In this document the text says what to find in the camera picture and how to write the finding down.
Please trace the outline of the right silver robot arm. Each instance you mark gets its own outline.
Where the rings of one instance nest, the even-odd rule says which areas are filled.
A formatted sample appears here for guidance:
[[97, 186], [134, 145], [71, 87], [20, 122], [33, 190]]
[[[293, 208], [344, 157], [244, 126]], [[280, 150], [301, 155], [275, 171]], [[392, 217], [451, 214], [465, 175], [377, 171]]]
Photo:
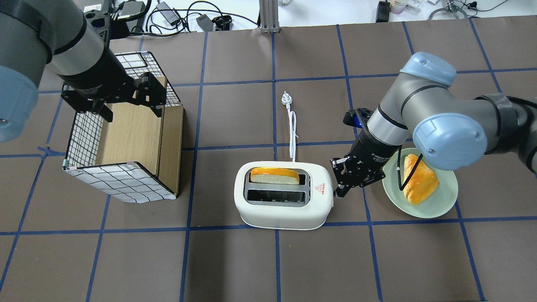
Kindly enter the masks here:
[[331, 159], [334, 195], [384, 178], [383, 166], [411, 137], [422, 159], [454, 171], [483, 155], [514, 152], [536, 172], [536, 100], [485, 94], [470, 101], [449, 92], [455, 68], [418, 52], [400, 70], [378, 107], [347, 111], [343, 122], [361, 128], [347, 155]]

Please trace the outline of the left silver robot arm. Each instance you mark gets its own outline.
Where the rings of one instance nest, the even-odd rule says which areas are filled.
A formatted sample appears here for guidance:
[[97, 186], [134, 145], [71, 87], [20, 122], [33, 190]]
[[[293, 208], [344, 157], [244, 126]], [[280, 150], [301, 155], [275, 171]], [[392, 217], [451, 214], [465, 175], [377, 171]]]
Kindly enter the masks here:
[[182, 104], [151, 53], [136, 53], [151, 68], [112, 53], [125, 34], [123, 18], [71, 0], [2, 0], [1, 143], [24, 132], [48, 65], [76, 113], [63, 169], [126, 202], [175, 199]]

